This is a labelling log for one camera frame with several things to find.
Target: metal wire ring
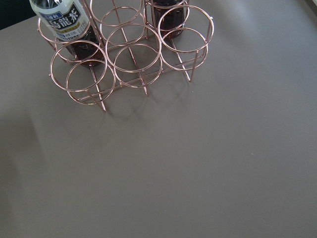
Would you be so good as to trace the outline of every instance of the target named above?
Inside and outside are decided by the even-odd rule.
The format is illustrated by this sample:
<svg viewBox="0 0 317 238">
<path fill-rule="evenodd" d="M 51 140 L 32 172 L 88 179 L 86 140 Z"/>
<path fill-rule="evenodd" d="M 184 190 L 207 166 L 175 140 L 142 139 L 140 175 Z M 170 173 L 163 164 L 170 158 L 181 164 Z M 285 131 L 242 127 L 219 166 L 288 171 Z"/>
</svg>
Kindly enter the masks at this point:
<svg viewBox="0 0 317 238">
<path fill-rule="evenodd" d="M 188 20 L 188 17 L 189 17 L 189 13 L 190 13 L 190 10 L 189 8 L 186 9 L 186 17 L 184 19 L 184 21 L 182 23 L 180 23 L 178 26 L 175 26 L 174 28 L 172 29 L 177 29 L 177 28 L 180 28 L 181 26 L 185 25 L 186 21 Z"/>
<path fill-rule="evenodd" d="M 133 45 L 126 46 L 126 47 L 124 47 L 123 49 L 121 49 L 121 50 L 117 53 L 117 55 L 116 55 L 116 57 L 115 57 L 115 60 L 114 60 L 114 63 L 116 63 L 116 61 L 117 61 L 119 55 L 120 55 L 124 50 L 126 50 L 127 48 L 129 48 L 129 47 L 131 47 L 131 46 L 145 46 L 145 47 L 147 47 L 147 48 L 150 48 L 151 50 L 153 50 L 155 53 L 158 54 L 158 52 L 156 51 L 156 49 L 154 49 L 153 47 L 151 47 L 151 46 L 149 46 L 149 45 L 141 44 L 141 43 L 135 43 L 135 44 L 133 44 Z M 159 63 L 160 63 L 160 66 L 159 66 L 159 71 L 157 72 L 158 74 L 156 75 L 156 77 L 155 77 L 154 79 L 152 79 L 151 82 L 147 83 L 147 85 L 150 85 L 150 84 L 154 83 L 154 82 L 158 79 L 158 77 L 160 76 L 160 74 L 161 74 L 161 72 L 162 72 L 162 70 L 163 70 L 163 68 L 162 68 L 163 62 L 162 62 L 162 58 L 161 58 L 161 57 L 159 58 Z M 148 66 L 146 67 L 146 69 L 150 68 L 151 66 L 153 66 L 153 64 L 148 65 Z M 121 70 L 121 71 L 122 71 L 122 72 L 127 72 L 127 73 L 138 73 L 138 72 L 143 72 L 144 69 L 141 69 L 141 70 L 139 69 L 139 70 L 137 70 L 137 71 L 136 71 L 136 70 Z M 132 87 L 132 88 L 142 88 L 142 87 L 144 87 L 144 85 L 135 86 L 135 85 L 131 85 L 131 84 L 126 83 L 126 82 L 124 82 L 123 80 L 121 80 L 120 77 L 119 77 L 118 74 L 117 74 L 116 68 L 114 68 L 114 74 L 115 74 L 116 78 L 117 78 L 122 84 L 124 84 L 125 86 Z"/>
<path fill-rule="evenodd" d="M 124 7 L 124 8 L 129 8 L 129 9 L 131 9 L 131 10 L 137 11 L 137 9 L 135 9 L 135 8 L 133 8 L 133 7 Z M 145 17 L 144 17 L 141 13 L 138 13 L 138 14 L 141 16 L 141 18 L 142 18 L 142 20 L 143 20 L 143 23 L 145 24 Z M 141 35 L 140 35 L 138 38 L 136 38 L 136 39 L 140 40 L 140 39 L 142 38 L 142 36 L 144 35 L 144 33 L 145 33 L 145 29 L 142 31 Z M 100 34 L 101 34 L 101 36 L 102 36 L 105 40 L 107 40 L 107 38 L 106 38 L 106 37 L 104 36 L 104 34 L 103 34 L 103 25 L 102 25 L 102 24 L 100 24 Z"/>
<path fill-rule="evenodd" d="M 182 30 L 189 30 L 189 31 L 192 31 L 192 32 L 195 32 L 198 36 L 200 36 L 203 40 L 203 42 L 206 42 L 206 39 L 205 37 L 198 31 L 192 29 L 192 28 L 188 28 L 188 27 L 183 27 Z M 173 33 L 174 31 L 179 31 L 179 29 L 173 29 L 171 30 L 170 32 L 168 32 L 166 35 L 163 36 L 163 41 L 166 37 L 168 37 L 169 34 Z M 175 48 L 172 48 L 170 47 L 172 51 L 174 52 L 178 52 L 178 53 L 192 53 L 192 52 L 196 52 L 196 51 L 200 51 L 201 49 L 203 48 L 199 48 L 199 49 L 195 49 L 195 50 L 189 50 L 189 51 L 181 51 L 181 50 L 178 50 L 178 49 L 175 49 Z"/>
<path fill-rule="evenodd" d="M 59 52 L 60 52 L 61 50 L 63 50 L 65 47 L 67 47 L 67 46 L 69 46 L 69 45 L 71 45 L 71 44 L 74 44 L 74 43 L 87 43 L 87 44 L 93 45 L 94 47 L 98 48 L 98 49 L 102 52 L 102 54 L 103 54 L 103 56 L 104 56 L 104 59 L 105 59 L 105 69 L 104 69 L 104 71 L 103 71 L 103 73 L 102 73 L 100 79 L 98 79 L 97 82 L 95 82 L 94 84 L 92 84 L 92 85 L 90 85 L 90 86 L 88 86 L 88 87 L 86 87 L 86 88 L 82 88 L 82 89 L 68 89 L 68 88 L 63 87 L 63 86 L 61 85 L 61 83 L 54 77 L 54 74 L 53 74 L 53 64 L 54 64 L 54 61 L 55 61 L 56 57 L 59 55 Z M 83 59 L 83 60 L 79 60 L 77 64 L 81 64 L 81 62 L 82 62 L 82 61 L 85 61 L 85 60 L 89 61 L 89 59 Z M 102 49 L 100 46 L 98 46 L 97 44 L 95 44 L 95 43 L 93 43 L 93 42 L 91 42 L 91 41 L 77 40 L 77 41 L 69 42 L 69 43 L 63 45 L 58 51 L 55 52 L 55 54 L 54 54 L 54 56 L 53 56 L 53 58 L 52 58 L 52 60 L 51 60 L 51 63 L 50 63 L 50 76 L 51 76 L 52 80 L 54 81 L 54 83 L 55 83 L 58 87 L 60 87 L 61 89 L 65 90 L 65 91 L 67 91 L 67 92 L 83 92 L 83 91 L 86 91 L 86 90 L 89 89 L 89 88 L 92 88 L 92 87 L 96 86 L 98 83 L 100 83 L 100 81 L 103 79 L 103 77 L 104 77 L 105 74 L 106 74 L 106 69 L 107 69 L 107 60 L 106 60 L 106 54 L 105 54 L 105 52 L 103 51 L 103 49 Z"/>
<path fill-rule="evenodd" d="M 93 18 L 94 18 L 97 22 L 99 22 L 100 24 L 102 24 L 102 25 L 104 25 L 104 26 L 111 26 L 111 27 L 118 27 L 118 26 L 120 26 L 120 25 L 124 25 L 124 24 L 128 24 L 128 23 L 132 22 L 135 18 L 138 17 L 138 14 L 141 12 L 142 6 L 143 6 L 143 0 L 140 0 L 140 7 L 139 7 L 139 9 L 137 10 L 137 13 L 136 13 L 131 19 L 129 19 L 129 20 L 127 20 L 126 22 L 121 23 L 121 24 L 119 24 L 119 25 L 111 25 L 111 24 L 107 24 L 107 23 L 103 22 L 103 19 L 102 19 L 102 20 L 99 20 L 99 19 L 95 16 L 95 15 L 94 15 L 94 12 L 93 12 L 93 0 L 90 0 L 90 3 L 89 3 L 89 9 L 90 9 L 90 12 L 91 12 Z M 110 11 L 109 11 L 108 13 L 106 13 L 106 14 L 110 14 L 110 12 L 112 12 L 112 11 L 114 11 L 114 10 L 116 10 L 116 9 L 119 9 L 119 8 L 126 8 L 126 7 L 115 7 L 115 8 L 113 8 L 112 10 L 110 10 Z"/>
<path fill-rule="evenodd" d="M 201 8 L 199 8 L 199 7 L 197 7 L 197 6 L 193 6 L 193 5 L 180 5 L 180 6 L 173 7 L 172 9 L 168 10 L 167 12 L 165 12 L 165 13 L 163 14 L 163 16 L 159 19 L 159 22 L 158 22 L 158 36 L 159 36 L 159 39 L 162 41 L 162 43 L 163 43 L 167 48 L 169 48 L 171 51 L 175 51 L 175 49 L 173 49 L 171 46 L 169 46 L 169 45 L 164 41 L 164 39 L 163 39 L 163 37 L 162 37 L 162 35 L 161 35 L 161 33 L 160 33 L 160 31 L 161 31 L 161 29 L 160 29 L 161 23 L 162 23 L 162 21 L 164 20 L 164 18 L 166 17 L 166 15 L 169 14 L 171 11 L 173 11 L 173 10 L 175 10 L 175 9 L 178 9 L 178 8 L 185 8 L 185 7 L 187 7 L 187 8 L 193 8 L 193 9 L 196 9 L 196 10 L 200 11 L 201 13 L 203 13 L 203 14 L 207 17 L 208 21 L 210 22 L 210 25 L 211 25 L 211 27 L 212 27 L 212 32 L 211 32 L 210 38 L 209 38 L 209 39 L 205 39 L 205 43 L 204 43 L 200 48 L 197 48 L 197 49 L 195 49 L 195 50 L 191 50 L 191 51 L 188 51 L 188 52 L 185 52 L 185 51 L 177 51 L 177 52 L 180 52 L 180 53 L 195 52 L 195 51 L 199 51 L 199 50 L 203 49 L 203 48 L 206 47 L 206 46 L 209 44 L 209 42 L 211 41 L 212 36 L 213 36 L 213 31 L 214 31 L 214 25 L 213 25 L 212 17 L 210 17 L 210 16 L 209 16 L 204 10 L 202 10 Z"/>
<path fill-rule="evenodd" d="M 95 50 L 95 52 L 93 52 L 90 56 L 86 57 L 85 59 L 89 59 L 89 58 L 93 57 L 98 51 L 99 51 L 99 49 L 97 48 L 97 49 Z M 68 58 L 64 57 L 64 56 L 63 56 L 62 54 L 60 54 L 60 53 L 58 53 L 58 55 L 59 55 L 59 57 L 60 57 L 61 59 L 65 60 L 65 61 L 68 62 L 68 63 L 77 63 L 77 62 L 82 61 L 82 59 L 81 59 L 81 60 L 79 60 L 79 59 L 68 59 Z"/>
<path fill-rule="evenodd" d="M 81 63 L 85 63 L 85 62 L 87 62 L 87 61 L 96 61 L 96 62 L 100 62 L 100 63 L 105 63 L 104 61 L 102 61 L 102 60 L 100 60 L 100 59 L 86 59 L 86 60 L 82 61 Z M 73 70 L 75 69 L 75 67 L 77 67 L 78 65 L 80 65 L 80 64 L 75 65 L 75 66 L 72 68 L 71 71 L 73 72 Z M 108 65 L 108 68 L 110 69 L 110 71 L 112 72 L 112 75 L 113 75 L 113 84 L 112 84 L 112 87 L 111 87 L 109 90 L 107 90 L 107 91 L 109 91 L 109 93 L 107 94 L 107 96 L 105 96 L 105 97 L 103 97 L 102 99 L 99 99 L 98 101 L 95 101 L 95 102 L 93 102 L 93 103 L 85 103 L 85 102 L 80 101 L 79 99 L 77 99 L 77 98 L 72 94 L 72 92 L 69 92 L 69 91 L 68 91 L 67 93 L 68 93 L 68 95 L 70 96 L 70 98 L 73 99 L 75 102 L 80 103 L 80 104 L 83 104 L 83 105 L 94 105 L 94 104 L 96 104 L 96 103 L 100 103 L 100 102 L 104 101 L 105 99 L 107 99 L 107 98 L 110 96 L 110 94 L 113 92 L 113 90 L 114 90 L 114 87 L 115 87 L 115 79 L 116 79 L 116 78 L 115 78 L 115 75 L 114 75 L 114 72 L 113 72 L 113 69 L 110 67 L 110 65 Z M 69 76 L 68 76 L 67 79 L 66 79 L 66 87 L 68 87 Z M 102 92 L 96 93 L 96 94 L 94 94 L 93 96 L 100 95 L 100 94 L 102 94 L 104 91 L 105 91 L 105 90 L 103 90 Z"/>
<path fill-rule="evenodd" d="M 140 71 L 142 71 L 142 70 L 144 70 L 144 69 L 147 69 L 147 68 L 151 67 L 153 64 L 155 64 L 156 61 L 158 61 L 158 59 L 159 59 L 159 57 L 160 57 L 162 45 L 161 45 L 161 41 L 159 40 L 158 34 L 155 32 L 155 30 L 153 30 L 151 27 L 149 27 L 149 26 L 147 26 L 147 25 L 142 25 L 142 24 L 139 24 L 139 23 L 130 23 L 130 24 L 122 25 L 122 26 L 116 28 L 116 29 L 109 35 L 109 37 L 108 37 L 108 39 L 107 39 L 107 41 L 106 41 L 106 49 L 107 49 L 109 40 L 110 40 L 111 37 L 114 35 L 114 33 L 117 32 L 118 30 L 122 29 L 122 28 L 125 27 L 125 26 L 142 26 L 142 27 L 144 27 L 144 28 L 148 28 L 149 30 L 151 30 L 151 31 L 154 33 L 154 35 L 155 35 L 156 38 L 157 38 L 157 42 L 158 42 L 158 55 L 155 57 L 155 59 L 154 59 L 148 66 L 146 66 L 146 67 L 144 67 L 144 68 L 141 68 L 141 69 L 138 69 L 138 70 L 129 70 L 129 72 L 136 72 L 136 73 L 137 73 L 137 72 L 140 72 Z M 124 49 L 126 49 L 126 48 L 130 47 L 132 44 L 136 43 L 138 40 L 139 40 L 139 39 L 133 40 L 132 42 L 128 42 L 128 43 L 126 43 L 125 45 L 117 45 L 117 46 L 121 46 L 121 47 L 124 47 Z M 109 55 L 108 55 L 108 51 L 107 51 L 107 50 L 106 50 L 106 56 L 107 56 L 107 59 L 108 59 L 109 63 L 110 63 L 113 67 L 115 67 L 116 69 L 118 69 L 118 70 L 120 70 L 120 71 L 123 71 L 123 72 L 126 72 L 126 71 L 127 71 L 127 70 L 125 70 L 125 69 L 123 69 L 123 68 L 120 68 L 120 67 L 116 66 L 115 63 L 113 63 L 113 62 L 111 61 L 111 59 L 110 59 L 110 57 L 109 57 Z"/>
<path fill-rule="evenodd" d="M 196 30 L 194 30 L 194 29 L 192 29 L 192 28 L 186 28 L 186 27 L 184 27 L 184 28 L 182 28 L 182 29 L 183 29 L 183 30 L 190 30 L 190 31 L 195 32 L 196 34 L 198 34 L 198 35 L 202 38 L 203 41 L 205 41 L 204 36 L 203 36 L 201 33 L 199 33 L 198 31 L 196 31 Z M 165 37 L 167 37 L 169 34 L 171 34 L 171 33 L 174 32 L 174 31 L 177 31 L 177 29 L 174 29 L 174 30 L 170 31 L 168 34 L 166 34 L 166 35 L 164 36 L 163 39 L 165 39 Z M 174 49 L 174 48 L 172 48 L 172 49 L 173 49 L 173 51 L 176 52 L 176 53 L 184 53 L 184 54 L 193 53 L 192 51 L 180 51 L 180 50 L 177 50 L 177 49 Z M 201 65 L 205 62 L 205 60 L 206 60 L 206 58 L 207 58 L 207 54 L 208 54 L 208 45 L 206 45 L 206 46 L 203 48 L 203 50 L 204 50 L 204 51 L 203 51 L 203 53 L 199 56 L 199 58 L 202 57 L 202 56 L 204 56 L 204 57 L 203 57 L 202 61 L 201 61 L 198 65 L 195 66 L 195 68 L 198 68 L 199 66 L 201 66 Z M 175 66 L 172 66 L 171 64 L 169 64 L 169 63 L 165 60 L 163 54 L 161 54 L 161 55 L 162 55 L 162 60 L 164 61 L 164 63 L 165 63 L 168 67 L 170 67 L 170 68 L 172 68 L 172 69 L 175 69 L 175 70 L 178 70 L 178 71 L 187 71 L 187 70 L 192 70 L 192 69 L 193 69 L 193 68 L 177 68 L 177 67 L 175 67 Z"/>
</svg>

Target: wire frame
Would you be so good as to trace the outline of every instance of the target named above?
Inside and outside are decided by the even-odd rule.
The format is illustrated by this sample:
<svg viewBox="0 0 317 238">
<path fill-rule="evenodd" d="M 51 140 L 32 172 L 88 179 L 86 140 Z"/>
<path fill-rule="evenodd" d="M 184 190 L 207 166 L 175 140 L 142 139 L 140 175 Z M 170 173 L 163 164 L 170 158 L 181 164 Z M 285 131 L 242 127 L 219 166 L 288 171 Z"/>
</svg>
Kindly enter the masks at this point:
<svg viewBox="0 0 317 238">
<path fill-rule="evenodd" d="M 206 21 L 208 22 L 208 29 L 207 29 L 207 33 L 204 36 L 203 34 L 201 34 L 200 32 L 198 32 L 195 29 L 192 28 L 188 28 L 188 27 L 183 27 L 185 25 L 185 23 L 188 21 L 188 17 L 185 18 L 184 22 L 172 29 L 169 29 L 168 32 L 165 32 L 165 34 L 162 36 L 162 29 L 161 29 L 161 25 L 162 22 L 164 21 L 165 17 L 172 11 L 175 11 L 177 9 L 180 8 L 185 8 L 187 12 L 189 12 L 189 9 L 194 9 L 196 10 L 198 13 L 202 14 Z M 175 45 L 175 42 L 173 41 L 172 38 L 169 37 L 170 34 L 172 34 L 173 32 L 179 31 L 190 31 L 193 32 L 195 34 L 197 34 L 201 39 L 203 44 L 196 48 L 196 49 L 191 49 L 191 50 L 180 50 L 177 49 L 177 46 Z M 166 11 L 162 17 L 160 18 L 159 22 L 158 22 L 158 36 L 159 39 L 161 40 L 162 44 L 169 49 L 170 51 L 173 51 L 176 53 L 181 65 L 171 65 L 170 63 L 168 63 L 168 61 L 165 59 L 165 57 L 162 55 L 162 60 L 164 61 L 164 63 L 174 69 L 174 70 L 178 70 L 178 71 L 184 71 L 185 75 L 188 79 L 188 81 L 192 81 L 193 79 L 193 75 L 194 75 L 194 71 L 197 67 L 201 66 L 206 58 L 207 58 L 207 54 L 208 54 L 208 44 L 210 43 L 212 37 L 213 37 L 213 32 L 214 32 L 214 24 L 213 24 L 213 20 L 212 17 L 209 16 L 203 9 L 201 9 L 200 7 L 197 6 L 193 6 L 193 5 L 177 5 L 173 8 L 171 8 L 170 10 Z M 190 53 L 194 53 L 195 57 L 193 59 L 187 60 L 186 63 L 191 63 L 192 65 L 189 67 L 185 66 L 185 62 L 183 62 L 182 58 L 181 58 L 181 54 L 190 54 Z"/>
<path fill-rule="evenodd" d="M 60 41 L 58 38 L 50 39 L 50 37 L 46 36 L 42 31 L 41 20 L 38 20 L 38 31 L 42 35 L 42 37 L 47 41 L 47 43 L 54 50 L 54 56 L 50 63 L 50 77 L 53 82 L 62 90 L 66 91 L 70 98 L 77 103 L 83 105 L 98 105 L 104 112 L 106 111 L 106 107 L 104 104 L 105 99 L 107 99 L 114 90 L 120 89 L 123 86 L 130 88 L 143 88 L 146 95 L 148 96 L 148 86 L 154 83 L 162 73 L 166 73 L 170 70 L 182 71 L 185 73 L 188 81 L 193 79 L 194 71 L 197 67 L 201 66 L 208 55 L 208 45 L 211 42 L 214 33 L 214 24 L 212 17 L 209 16 L 203 9 L 190 5 L 190 0 L 181 0 L 179 3 L 173 6 L 158 6 L 153 0 L 135 0 L 140 1 L 138 7 L 132 6 L 117 6 L 115 0 L 112 1 L 113 8 L 106 12 L 100 19 L 98 19 L 93 12 L 93 0 L 90 0 L 90 3 L 87 4 L 86 0 L 79 0 L 83 6 L 83 9 L 87 16 L 89 17 L 89 24 L 86 27 L 84 33 L 82 33 L 77 40 L 71 41 Z M 149 21 L 148 9 L 151 9 L 151 19 L 152 23 Z M 164 9 L 165 13 L 159 19 L 157 24 L 157 19 L 155 19 L 155 8 Z M 175 26 L 172 29 L 162 29 L 161 25 L 164 21 L 164 18 L 173 10 L 184 8 L 186 10 L 186 15 L 184 21 L 180 23 L 178 26 Z M 119 16 L 119 10 L 129 10 L 133 11 L 134 15 L 125 21 Z M 190 14 L 202 14 L 205 17 L 205 20 L 208 22 L 208 29 L 206 34 L 202 34 L 196 29 L 187 27 L 187 21 L 189 20 Z M 111 13 L 115 13 L 117 22 L 116 24 L 107 23 L 106 20 L 109 18 Z M 134 23 L 134 21 L 140 17 L 144 24 Z M 90 41 L 82 40 L 89 29 L 89 27 L 93 28 L 94 34 L 97 37 L 98 43 L 95 44 Z M 103 35 L 103 27 L 113 28 L 113 31 L 109 35 Z M 131 40 L 131 37 L 127 36 L 126 29 L 128 27 L 140 28 L 141 34 L 134 39 Z M 202 45 L 191 50 L 180 50 L 176 46 L 176 42 L 169 37 L 176 31 L 190 31 L 196 34 L 201 40 Z M 122 34 L 122 42 L 116 43 L 113 41 L 113 36 L 116 33 Z M 155 39 L 156 45 L 151 46 L 150 41 L 152 38 Z M 61 51 L 65 48 L 77 44 L 84 43 L 92 45 L 96 50 L 88 57 L 84 59 L 69 59 L 61 54 Z M 176 54 L 176 59 L 178 59 L 179 63 L 171 64 L 168 62 L 168 59 L 162 55 L 162 47 L 166 48 L 168 51 Z M 149 50 L 155 54 L 154 59 L 150 60 L 146 66 L 140 67 L 138 62 L 143 58 L 143 56 L 138 56 L 136 58 L 136 54 L 133 52 L 135 47 L 141 47 Z M 118 50 L 118 52 L 110 57 L 110 52 L 113 50 Z M 122 57 L 125 51 L 129 52 L 129 57 L 131 58 L 134 69 L 126 69 L 119 66 L 120 57 Z M 101 52 L 103 59 L 95 57 L 98 52 Z M 195 56 L 192 59 L 183 60 L 182 55 L 186 54 L 194 54 Z M 66 78 L 57 79 L 54 73 L 54 65 L 55 60 L 57 58 L 61 58 L 65 63 L 73 64 L 72 68 L 69 70 Z M 86 85 L 85 87 L 80 88 L 71 88 L 71 78 L 74 78 L 74 72 L 78 70 L 80 65 L 87 66 L 87 63 L 90 63 L 89 70 L 91 72 L 91 76 L 93 79 L 93 83 L 90 85 Z M 96 76 L 95 68 L 92 66 L 93 63 L 99 63 L 104 65 L 103 72 L 99 77 Z M 158 65 L 158 70 L 155 72 L 147 73 L 152 70 L 152 67 L 155 68 L 155 65 Z M 122 78 L 120 74 L 138 74 L 138 77 L 132 80 L 125 80 Z M 104 88 L 103 82 L 108 82 L 108 87 Z"/>
</svg>

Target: wine rack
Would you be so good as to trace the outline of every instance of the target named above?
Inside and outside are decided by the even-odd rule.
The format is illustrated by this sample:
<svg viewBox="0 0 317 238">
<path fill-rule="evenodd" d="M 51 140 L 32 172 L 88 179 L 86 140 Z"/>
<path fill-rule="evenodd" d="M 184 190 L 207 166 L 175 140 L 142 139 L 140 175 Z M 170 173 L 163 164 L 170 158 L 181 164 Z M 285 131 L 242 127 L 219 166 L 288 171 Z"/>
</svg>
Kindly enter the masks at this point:
<svg viewBox="0 0 317 238">
<path fill-rule="evenodd" d="M 214 32 L 212 17 L 203 9 L 191 5 L 189 0 L 182 0 L 169 7 L 157 6 L 153 0 L 139 0 L 138 7 L 118 6 L 115 0 L 111 0 L 113 7 L 98 18 L 94 13 L 94 1 L 87 3 L 86 0 L 80 0 L 90 21 L 87 29 L 92 26 L 99 44 L 86 40 L 62 42 L 57 38 L 52 39 L 43 32 L 40 18 L 38 20 L 39 33 L 54 50 L 49 77 L 71 99 L 83 105 L 98 105 L 106 112 L 106 99 L 122 87 L 142 88 L 149 96 L 149 86 L 171 70 L 183 72 L 188 82 L 193 80 L 195 70 L 207 58 Z M 155 8 L 164 10 L 159 21 L 155 19 Z M 133 12 L 132 17 L 122 20 L 119 11 L 123 10 Z M 172 29 L 162 29 L 166 16 L 175 10 L 185 13 L 184 21 Z M 205 28 L 205 32 L 199 32 L 195 29 L 196 26 Z M 176 38 L 169 37 L 180 31 L 182 33 Z M 187 39 L 190 34 L 196 37 L 194 46 L 191 46 L 193 41 Z M 189 49 L 178 47 L 178 43 L 184 42 L 190 43 L 186 46 Z M 96 50 L 91 56 L 81 60 L 73 59 L 70 54 L 66 56 L 65 49 L 78 43 L 89 44 Z M 122 62 L 128 60 L 129 67 L 122 66 Z M 91 79 L 88 80 L 88 76 L 80 72 L 76 73 L 79 69 L 88 71 Z"/>
</svg>

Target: dark tea bottle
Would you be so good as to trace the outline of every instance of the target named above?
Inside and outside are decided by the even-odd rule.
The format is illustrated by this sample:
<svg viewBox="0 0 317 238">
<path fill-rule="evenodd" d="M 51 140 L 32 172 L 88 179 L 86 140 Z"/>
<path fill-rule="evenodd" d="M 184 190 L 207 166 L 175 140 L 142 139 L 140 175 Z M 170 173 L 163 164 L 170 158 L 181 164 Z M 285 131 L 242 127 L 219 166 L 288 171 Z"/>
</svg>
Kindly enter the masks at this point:
<svg viewBox="0 0 317 238">
<path fill-rule="evenodd" d="M 155 21 L 156 25 L 159 23 L 159 19 L 166 13 L 169 9 L 180 3 L 182 0 L 154 0 L 154 14 L 155 14 Z M 162 9 L 159 6 L 170 6 L 170 8 Z M 164 17 L 164 21 L 161 22 L 161 34 L 162 36 L 168 33 L 167 30 L 173 29 L 181 25 L 185 20 L 184 8 L 180 7 L 171 11 Z M 175 38 L 182 33 L 182 30 L 174 31 L 168 35 L 169 38 Z"/>
<path fill-rule="evenodd" d="M 30 4 L 42 22 L 60 41 L 79 40 L 78 36 L 86 31 L 89 24 L 88 16 L 79 0 L 30 0 Z M 92 26 L 80 40 L 99 45 Z M 93 58 L 103 60 L 103 54 L 91 44 L 74 43 L 66 48 L 76 60 L 83 60 L 92 55 Z"/>
</svg>

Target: gray table surface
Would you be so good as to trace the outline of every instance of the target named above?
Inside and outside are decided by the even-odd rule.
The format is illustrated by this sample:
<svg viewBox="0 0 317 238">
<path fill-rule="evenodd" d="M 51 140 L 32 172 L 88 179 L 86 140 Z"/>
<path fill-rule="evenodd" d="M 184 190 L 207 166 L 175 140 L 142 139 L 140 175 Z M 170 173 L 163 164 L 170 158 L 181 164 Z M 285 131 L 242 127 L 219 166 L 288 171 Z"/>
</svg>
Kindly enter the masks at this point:
<svg viewBox="0 0 317 238">
<path fill-rule="evenodd" d="M 48 78 L 36 18 L 0 31 L 1 238 L 317 237 L 317 16 L 192 4 L 215 22 L 194 81 L 119 90 L 106 114 Z"/>
</svg>

